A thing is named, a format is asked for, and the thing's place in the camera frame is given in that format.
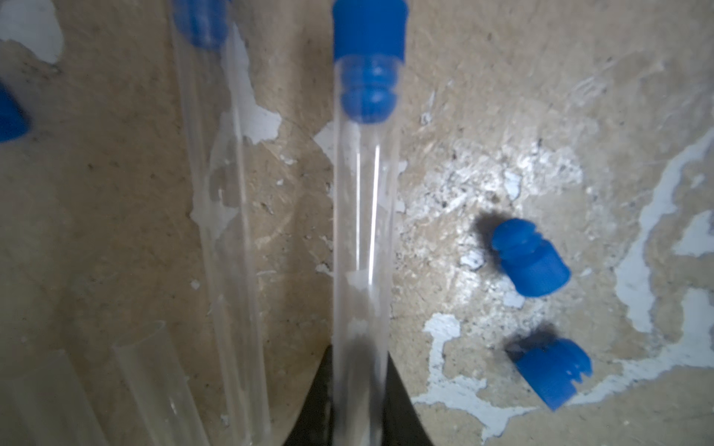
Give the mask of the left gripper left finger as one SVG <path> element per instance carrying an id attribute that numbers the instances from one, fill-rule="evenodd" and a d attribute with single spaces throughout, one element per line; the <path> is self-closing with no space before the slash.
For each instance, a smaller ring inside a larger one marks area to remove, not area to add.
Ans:
<path id="1" fill-rule="evenodd" d="M 299 416 L 284 446 L 330 446 L 333 416 L 333 346 L 325 350 Z"/>

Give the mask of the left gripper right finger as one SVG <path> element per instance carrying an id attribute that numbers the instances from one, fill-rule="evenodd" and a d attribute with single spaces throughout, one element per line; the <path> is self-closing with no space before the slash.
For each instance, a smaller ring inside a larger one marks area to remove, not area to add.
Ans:
<path id="1" fill-rule="evenodd" d="M 390 355 L 385 388 L 383 444 L 433 446 Z"/>

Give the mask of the clear test tube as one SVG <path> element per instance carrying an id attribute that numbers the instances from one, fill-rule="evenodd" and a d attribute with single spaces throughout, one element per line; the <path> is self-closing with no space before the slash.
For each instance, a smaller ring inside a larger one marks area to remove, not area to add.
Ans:
<path id="1" fill-rule="evenodd" d="M 333 436 L 379 445 L 392 300 L 393 223 L 399 173 L 399 96 L 390 119 L 349 119 L 335 87 Z"/>
<path id="2" fill-rule="evenodd" d="M 154 445 L 209 444 L 165 321 L 120 336 L 113 353 Z"/>
<path id="3" fill-rule="evenodd" d="M 245 151 L 244 65 L 229 5 L 226 41 L 193 46 L 170 22 L 193 182 L 193 211 L 203 251 L 231 443 L 273 442 L 258 289 L 250 228 Z"/>
<path id="4" fill-rule="evenodd" d="M 36 445 L 106 445 L 87 393 L 63 349 L 7 384 Z"/>

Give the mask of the blue stopper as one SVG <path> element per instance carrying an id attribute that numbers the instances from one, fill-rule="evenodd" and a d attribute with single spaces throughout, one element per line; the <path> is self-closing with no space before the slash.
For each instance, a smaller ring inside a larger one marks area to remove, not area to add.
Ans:
<path id="1" fill-rule="evenodd" d="M 494 230 L 492 249 L 500 269 L 523 297 L 546 297 L 571 279 L 571 271 L 555 246 L 525 219 L 509 219 Z"/>
<path id="2" fill-rule="evenodd" d="M 225 0 L 172 0 L 174 25 L 193 46 L 218 50 L 228 37 L 230 4 Z"/>
<path id="3" fill-rule="evenodd" d="M 363 125 L 388 121 L 398 103 L 400 70 L 405 63 L 407 3 L 338 0 L 332 15 L 333 61 L 342 111 Z"/>
<path id="4" fill-rule="evenodd" d="M 557 338 L 544 347 L 530 349 L 515 362 L 516 368 L 543 403 L 557 411 L 576 395 L 574 382 L 592 376 L 589 355 L 570 339 Z"/>
<path id="5" fill-rule="evenodd" d="M 2 143 L 25 136 L 31 122 L 15 95 L 4 84 L 0 85 L 0 141 Z"/>

